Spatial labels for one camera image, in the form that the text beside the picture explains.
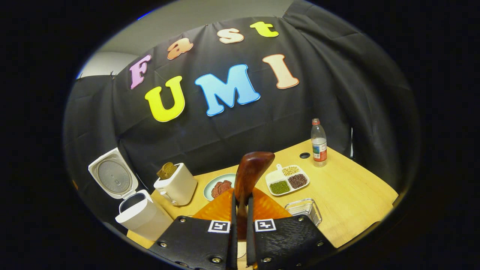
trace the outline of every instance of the light blue plate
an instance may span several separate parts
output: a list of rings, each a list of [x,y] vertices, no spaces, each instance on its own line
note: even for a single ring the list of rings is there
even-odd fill
[[[204,189],[204,197],[211,201],[213,200],[214,198],[212,197],[212,189],[214,188],[214,186],[217,184],[217,182],[223,182],[225,180],[229,180],[230,182],[232,182],[232,187],[235,186],[235,173],[227,173],[227,174],[224,174],[224,175],[221,175],[221,176],[218,176],[218,177],[215,177],[213,180],[211,180],[207,186],[205,187]]]

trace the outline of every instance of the red beans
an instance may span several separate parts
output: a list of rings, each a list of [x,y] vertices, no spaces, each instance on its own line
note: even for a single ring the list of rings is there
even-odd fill
[[[307,178],[300,173],[289,177],[288,182],[293,188],[299,188],[307,183]]]

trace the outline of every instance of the screw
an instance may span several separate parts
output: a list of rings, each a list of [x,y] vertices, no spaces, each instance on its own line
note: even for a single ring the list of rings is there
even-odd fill
[[[213,258],[211,259],[211,261],[212,261],[213,263],[221,263],[221,262],[222,262],[222,259],[220,259],[220,258],[218,258],[218,257],[213,257]]]

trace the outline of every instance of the divided plate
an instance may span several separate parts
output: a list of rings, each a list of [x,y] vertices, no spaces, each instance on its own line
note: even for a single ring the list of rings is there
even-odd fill
[[[297,167],[299,169],[299,172],[297,173],[294,173],[294,174],[291,174],[289,176],[285,176],[282,172],[282,165],[280,164],[277,164],[276,165],[276,170],[267,174],[265,176],[265,181],[267,183],[267,187],[268,187],[268,191],[270,191],[270,193],[273,195],[273,196],[282,196],[282,195],[285,195],[285,194],[288,194],[288,193],[291,193],[291,192],[294,192],[294,191],[297,191],[301,188],[304,188],[306,187],[309,183],[310,183],[310,179],[308,178],[308,175],[297,165],[290,165],[290,166],[286,166],[285,168],[287,167]],[[303,176],[305,176],[305,178],[307,179],[307,183],[304,184],[303,186],[299,187],[299,188],[293,188],[292,185],[290,185],[290,182],[288,181],[288,179],[294,175],[297,175],[297,174],[303,174]],[[280,181],[286,181],[287,182],[287,185],[288,187],[290,188],[290,191],[287,191],[287,192],[284,192],[284,193],[280,193],[280,194],[275,194],[272,192],[272,189],[270,188],[270,184],[273,184],[273,183],[276,183],[276,182],[280,182]]]

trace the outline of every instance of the plastic bottle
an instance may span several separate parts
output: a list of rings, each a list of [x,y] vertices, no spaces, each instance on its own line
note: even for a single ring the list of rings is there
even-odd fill
[[[325,130],[320,125],[318,118],[312,119],[312,146],[313,146],[313,164],[316,167],[323,167],[327,164],[327,136]]]

